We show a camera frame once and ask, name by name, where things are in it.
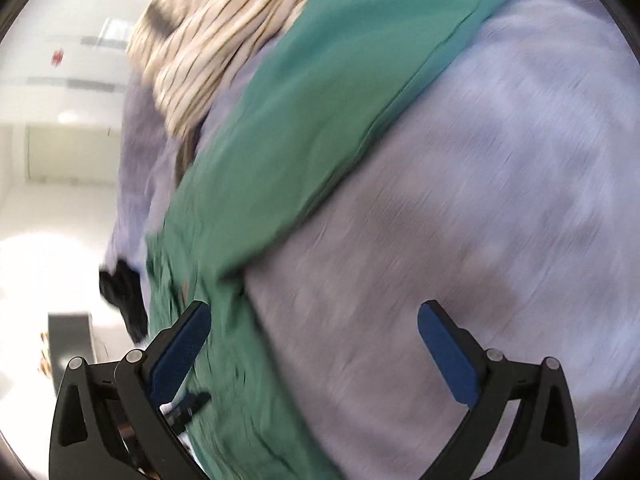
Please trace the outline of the green button-up work shirt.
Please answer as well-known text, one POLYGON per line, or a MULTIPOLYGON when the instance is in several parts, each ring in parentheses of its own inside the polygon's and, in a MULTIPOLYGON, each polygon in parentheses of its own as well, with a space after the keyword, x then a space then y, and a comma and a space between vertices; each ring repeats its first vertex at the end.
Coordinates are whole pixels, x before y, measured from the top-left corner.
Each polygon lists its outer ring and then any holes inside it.
POLYGON ((329 271, 283 263, 262 307, 245 269, 303 225, 390 124, 508 0, 310 0, 146 242, 151 326, 200 300, 206 339, 186 386, 212 396, 188 432, 207 479, 339 479, 356 442, 337 378, 362 327, 329 271))

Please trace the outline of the black folded garment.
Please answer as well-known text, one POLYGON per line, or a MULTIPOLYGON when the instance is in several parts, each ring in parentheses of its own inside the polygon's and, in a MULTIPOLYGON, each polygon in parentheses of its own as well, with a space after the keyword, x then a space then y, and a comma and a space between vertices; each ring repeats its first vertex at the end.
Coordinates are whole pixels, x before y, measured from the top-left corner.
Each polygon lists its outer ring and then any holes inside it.
POLYGON ((118 259, 114 270, 99 270, 99 289, 103 299, 119 310, 134 344, 141 344, 149 333, 140 274, 118 259))

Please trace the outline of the lavender plush bed blanket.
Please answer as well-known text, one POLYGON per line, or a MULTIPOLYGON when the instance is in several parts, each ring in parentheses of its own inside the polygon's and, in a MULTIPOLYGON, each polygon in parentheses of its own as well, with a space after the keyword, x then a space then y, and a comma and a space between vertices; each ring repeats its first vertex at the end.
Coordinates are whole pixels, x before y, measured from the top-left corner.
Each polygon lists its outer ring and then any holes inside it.
POLYGON ((639 407, 639 66, 608 12, 512 0, 247 285, 348 478, 414 479, 457 425, 427 298, 562 362, 594 478, 639 407))

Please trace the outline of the beige striped garment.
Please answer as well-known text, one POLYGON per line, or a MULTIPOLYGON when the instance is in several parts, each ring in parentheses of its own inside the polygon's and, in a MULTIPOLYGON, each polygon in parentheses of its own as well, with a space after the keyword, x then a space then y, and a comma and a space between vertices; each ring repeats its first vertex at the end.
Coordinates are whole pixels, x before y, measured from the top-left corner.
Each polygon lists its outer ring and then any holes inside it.
POLYGON ((308 0, 151 0, 128 44, 119 177, 145 185, 168 139, 184 143, 214 97, 308 0))

